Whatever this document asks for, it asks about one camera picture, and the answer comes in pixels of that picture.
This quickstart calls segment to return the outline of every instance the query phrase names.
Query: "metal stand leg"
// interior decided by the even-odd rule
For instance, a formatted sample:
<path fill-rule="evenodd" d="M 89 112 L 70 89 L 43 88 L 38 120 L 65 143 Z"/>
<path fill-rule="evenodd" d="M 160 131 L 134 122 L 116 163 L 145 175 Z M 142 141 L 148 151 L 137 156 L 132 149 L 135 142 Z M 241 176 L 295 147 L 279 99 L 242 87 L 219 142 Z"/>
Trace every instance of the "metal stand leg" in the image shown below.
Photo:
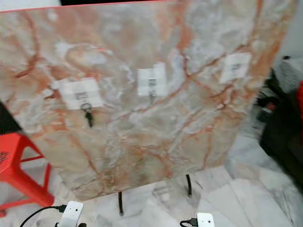
<path fill-rule="evenodd" d="M 188 196 L 190 198 L 192 195 L 192 192 L 191 192 L 191 182 L 190 182 L 189 174 L 186 174 L 186 178 L 187 178 L 187 184 L 188 184 Z"/>
<path fill-rule="evenodd" d="M 123 206 L 122 206 L 122 192 L 118 193 L 118 197 L 119 197 L 119 210 L 120 210 L 120 216 L 124 215 L 123 212 Z"/>

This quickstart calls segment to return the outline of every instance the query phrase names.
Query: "marble slab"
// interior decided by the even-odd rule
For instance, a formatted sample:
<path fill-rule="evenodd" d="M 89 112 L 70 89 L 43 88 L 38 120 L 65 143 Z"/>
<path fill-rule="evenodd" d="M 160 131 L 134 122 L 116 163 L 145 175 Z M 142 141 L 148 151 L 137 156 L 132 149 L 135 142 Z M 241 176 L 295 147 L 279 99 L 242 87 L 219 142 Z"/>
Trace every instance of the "marble slab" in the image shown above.
<path fill-rule="evenodd" d="M 0 99 L 79 200 L 219 166 L 295 7 L 172 0 L 1 13 Z M 231 63 L 235 54 L 247 62 Z M 139 96 L 138 70 L 159 62 L 162 93 Z M 93 128 L 60 90 L 83 79 L 102 103 Z"/>

